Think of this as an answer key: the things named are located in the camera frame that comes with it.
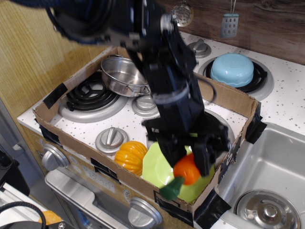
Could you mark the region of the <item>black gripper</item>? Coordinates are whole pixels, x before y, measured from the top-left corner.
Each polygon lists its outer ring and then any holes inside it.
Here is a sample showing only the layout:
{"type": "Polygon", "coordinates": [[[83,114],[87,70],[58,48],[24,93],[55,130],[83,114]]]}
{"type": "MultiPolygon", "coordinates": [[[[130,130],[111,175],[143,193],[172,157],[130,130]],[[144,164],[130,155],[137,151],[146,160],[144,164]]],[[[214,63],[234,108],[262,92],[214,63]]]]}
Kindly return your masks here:
{"type": "Polygon", "coordinates": [[[162,154],[174,166],[192,146],[194,162],[202,177],[210,175],[216,152],[228,151],[228,127],[205,113],[197,77],[145,74],[160,116],[145,120],[147,138],[157,141],[162,154]]]}

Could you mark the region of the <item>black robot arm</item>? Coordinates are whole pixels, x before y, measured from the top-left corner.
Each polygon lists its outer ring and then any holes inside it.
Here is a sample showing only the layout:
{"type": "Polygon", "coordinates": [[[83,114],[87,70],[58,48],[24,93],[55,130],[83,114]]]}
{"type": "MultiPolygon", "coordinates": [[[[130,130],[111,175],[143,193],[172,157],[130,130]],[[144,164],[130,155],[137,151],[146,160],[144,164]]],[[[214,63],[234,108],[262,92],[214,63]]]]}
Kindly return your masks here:
{"type": "Polygon", "coordinates": [[[20,0],[45,9],[57,31],[83,44],[110,44],[126,49],[148,82],[160,117],[146,120],[148,139],[159,143],[171,166],[193,150],[205,177],[218,151],[229,150],[228,129],[204,111],[196,58],[176,22],[153,0],[20,0]]]}

